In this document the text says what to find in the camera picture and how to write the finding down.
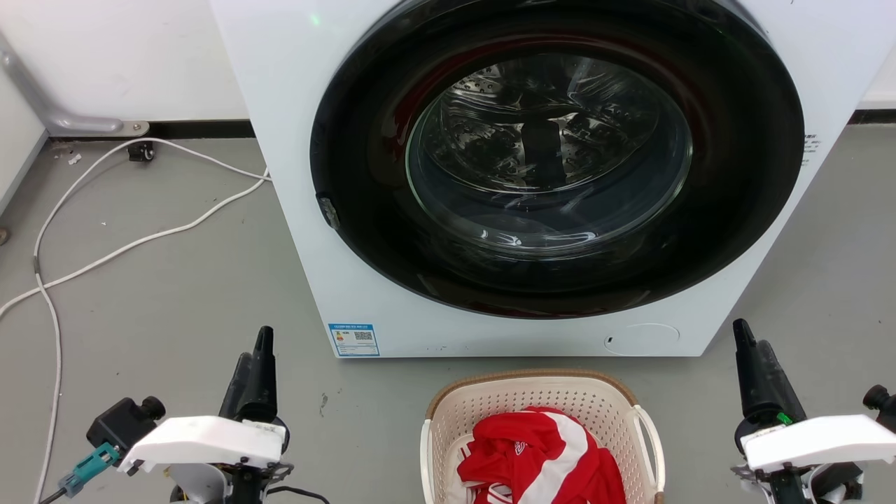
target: gray floor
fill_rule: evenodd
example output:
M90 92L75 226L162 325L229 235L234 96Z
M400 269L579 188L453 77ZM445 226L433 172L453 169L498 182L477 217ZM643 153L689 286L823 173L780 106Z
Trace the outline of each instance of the gray floor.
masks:
M249 140L184 142L261 172ZM45 150L0 219L0 302L34 287L31 249L57 199L110 143ZM125 156L119 154L116 159ZM875 383L896 389L896 128L857 126L837 143L733 316L772 340L810 415L863 411ZM193 220L251 181L161 147L145 168L110 163L65 205L41 252L56 279L144 235ZM292 429L290 482L336 503L422 502L418 436L429 400L468 375L526 367L598 369L621 378L659 427L668 502L755 503L728 472L739 415L728 327L697 359L337 361L270 185L187 233L128 252L55 287L65 381L49 485L90 452L84 432L124 396L156 395L169 414L215 414L237 355L258 326L277 330L280 412ZM30 502L53 388L53 329L32 297L0 320L4 502ZM892 469L866 495L891 501ZM102 474L75 502L167 502L161 471ZM273 502L299 502L281 494Z

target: white cable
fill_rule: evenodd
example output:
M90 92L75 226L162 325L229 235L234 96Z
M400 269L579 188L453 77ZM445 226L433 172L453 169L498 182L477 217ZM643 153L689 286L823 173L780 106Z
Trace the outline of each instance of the white cable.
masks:
M44 232L47 230L47 226L49 226L49 223L53 220L53 217L56 216L56 213L59 211L59 208L63 205L65 200L68 199L68 196L71 195L71 193L78 186L78 184L80 184L81 181L84 180L84 178L87 177L87 175L90 174L93 171L93 169L96 168L101 162L103 162L106 158L108 158L113 153L118 152L121 149L124 149L126 146L131 145L132 143L139 143L139 142L156 142L156 143L163 143L165 145L170 145L171 147L175 147L176 149L179 149L181 151L188 152L194 156L203 158L204 160L214 162L215 164L218 164L226 169L231 169L237 173L241 173L243 175L247 175L248 177L252 177L252 178L258 178L259 180L254 185L249 187L247 190L245 190L241 193L237 193L237 194L223 200L222 202L214 205L208 212L203 214L199 219L196 219L195 221L190 222L189 224L186 224L184 226L180 226L177 228L173 228L170 230L162 231L162 232L138 239L135 242L125 245L124 247L121 247L120 249L116 250L115 252L112 252L111 254L104 256L101 259L90 263L89 265L84 266L83 268L81 268L80 270L78 270L72 274L68 274L67 276L64 276L58 280L44 284L43 280L40 277L40 263L38 260L39 251L40 251L40 242L41 242L41 240L43 240ZM54 387L54 392L53 392L53 407L50 412L50 425L49 425L49 429L47 432L47 449L44 452L44 462L43 462L43 466L40 470L40 477L38 479L38 488L37 488L37 491L35 492L35 496L34 496L34 504L39 504L40 495L43 492L44 484L47 481L47 471L49 469L50 455L53 451L53 440L56 435L56 417L57 417L57 414L59 411L59 393L62 388L62 333L59 330L59 318L56 313L56 307L53 306L53 301L50 299L49 294L47 293L47 288L53 287L55 285L59 285L60 283L63 283L63 282L68 282L69 280L72 280L73 278L75 278L77 276L85 274L85 273L89 272L90 270L92 270L93 268L103 265L106 262L112 260L113 258L124 254L124 252L130 250L131 248L137 247L143 243L152 241L157 238L161 238L163 236L190 230L190 229L198 226L200 223L202 223L203 221L208 219L213 213L220 210L224 205L226 205L232 201L235 201L243 196L246 196L249 193L252 193L258 187L260 187L261 184L263 184L266 180L271 180L268 177L268 173L269 172L267 169L264 171L263 175L256 175L256 174L250 173L248 171L243 171L241 169L234 168L226 163L218 161L210 156L187 149L186 147L183 147L176 143L171 143L167 140L161 140L159 138L138 138L138 139L129 140L127 142L124 142L124 143L118 145L116 148L112 149L111 151L103 154L98 160L96 160L96 162L94 162L89 168L87 168L87 171L85 171L80 177L78 177L77 180L74 181L72 186L69 187L67 191L65 191L65 194L59 200L59 203L56 204L56 207L53 208L53 211L50 212L50 215L47 217L47 220L44 222L43 227L40 228L40 233L38 233L38 239L34 244L34 258L33 258L34 277L37 280L38 288L32 289L31 291L25 292L22 295L17 296L16 298L13 298L12 300L9 300L6 304L4 304L0 308L0 318L2 318L3 315L6 313L6 311L9 308L18 304L20 301L25 300L25 299L29 298L30 296L33 296L34 294L37 294L38 292L40 292L41 294L43 294L44 300L47 302L47 306L50 309L50 315L53 318L53 328L56 332L56 385Z

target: white laundry basket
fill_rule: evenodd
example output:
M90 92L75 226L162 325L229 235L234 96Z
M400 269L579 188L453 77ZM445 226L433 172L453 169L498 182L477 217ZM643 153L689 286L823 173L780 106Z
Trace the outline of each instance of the white laundry basket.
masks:
M444 504L460 438L487 416L527 406L560 410L585 426L619 464L627 504L662 504L666 467L659 434L618 380L582 369L532 369L467 378L443 388L426 411L420 472L426 504ZM645 441L644 432L650 440ZM652 449L656 467L651 468Z

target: front-loading washing machine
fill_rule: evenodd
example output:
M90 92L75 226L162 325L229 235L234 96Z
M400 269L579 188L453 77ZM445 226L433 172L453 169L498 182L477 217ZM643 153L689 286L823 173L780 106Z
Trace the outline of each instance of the front-loading washing machine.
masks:
M700 355L896 39L891 0L211 4L358 358Z

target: sticker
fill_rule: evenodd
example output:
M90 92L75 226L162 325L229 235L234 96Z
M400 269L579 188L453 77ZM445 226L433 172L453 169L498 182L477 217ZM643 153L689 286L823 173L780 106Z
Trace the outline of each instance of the sticker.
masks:
M800 166L805 166L809 164L809 161L814 156L811 154L815 154L818 152L819 147L822 146L822 141L818 139L818 135L806 135L806 138L803 140L803 164Z
M328 324L340 357L379 357L372 324Z

